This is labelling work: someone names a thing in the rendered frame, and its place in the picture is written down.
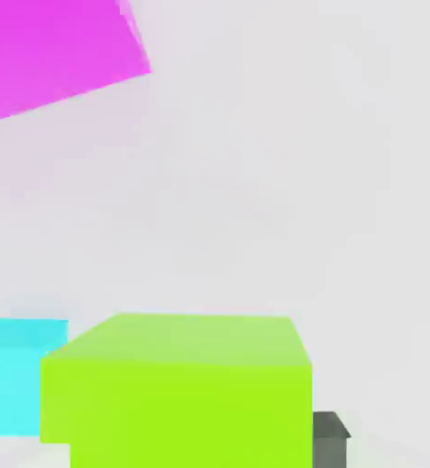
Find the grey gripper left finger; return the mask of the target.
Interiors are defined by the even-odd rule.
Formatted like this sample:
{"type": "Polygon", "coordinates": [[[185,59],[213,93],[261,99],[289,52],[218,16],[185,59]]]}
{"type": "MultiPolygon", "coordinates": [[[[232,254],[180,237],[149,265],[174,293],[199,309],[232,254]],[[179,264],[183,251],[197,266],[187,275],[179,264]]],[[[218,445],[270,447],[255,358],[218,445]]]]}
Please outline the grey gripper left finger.
{"type": "Polygon", "coordinates": [[[70,468],[69,450],[38,443],[0,443],[0,468],[70,468]]]}

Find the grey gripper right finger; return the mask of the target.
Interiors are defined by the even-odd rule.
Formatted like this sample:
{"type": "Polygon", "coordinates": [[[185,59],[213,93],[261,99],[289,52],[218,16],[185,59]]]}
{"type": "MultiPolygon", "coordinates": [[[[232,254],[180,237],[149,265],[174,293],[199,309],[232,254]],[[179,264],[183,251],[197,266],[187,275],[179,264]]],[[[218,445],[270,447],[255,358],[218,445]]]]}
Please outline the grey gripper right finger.
{"type": "Polygon", "coordinates": [[[430,468],[430,453],[372,433],[350,433],[334,411],[315,411],[314,468],[430,468]]]}

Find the small lime green cube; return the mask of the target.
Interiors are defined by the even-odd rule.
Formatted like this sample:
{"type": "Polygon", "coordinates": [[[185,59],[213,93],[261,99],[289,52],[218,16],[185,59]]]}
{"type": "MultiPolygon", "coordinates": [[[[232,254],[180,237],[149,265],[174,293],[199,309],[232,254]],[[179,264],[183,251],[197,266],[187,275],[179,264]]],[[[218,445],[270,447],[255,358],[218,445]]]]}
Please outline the small lime green cube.
{"type": "Polygon", "coordinates": [[[313,468],[312,365],[286,316],[118,314],[40,361],[70,468],[313,468]]]}

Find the small cyan cube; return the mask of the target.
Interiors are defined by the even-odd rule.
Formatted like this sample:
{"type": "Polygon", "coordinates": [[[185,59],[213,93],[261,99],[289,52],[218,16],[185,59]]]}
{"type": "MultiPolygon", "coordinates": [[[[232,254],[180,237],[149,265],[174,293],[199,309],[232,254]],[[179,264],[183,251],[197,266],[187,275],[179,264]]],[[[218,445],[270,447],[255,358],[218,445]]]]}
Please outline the small cyan cube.
{"type": "Polygon", "coordinates": [[[68,322],[0,317],[0,436],[39,434],[40,359],[68,341],[68,322]]]}

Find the large magenta box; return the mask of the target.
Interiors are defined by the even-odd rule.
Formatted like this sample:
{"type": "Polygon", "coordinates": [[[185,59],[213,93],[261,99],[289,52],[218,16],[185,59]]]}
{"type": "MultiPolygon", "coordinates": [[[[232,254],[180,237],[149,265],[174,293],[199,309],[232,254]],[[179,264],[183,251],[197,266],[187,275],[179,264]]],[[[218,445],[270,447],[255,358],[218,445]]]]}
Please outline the large magenta box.
{"type": "Polygon", "coordinates": [[[129,0],[0,0],[0,120],[150,70],[129,0]]]}

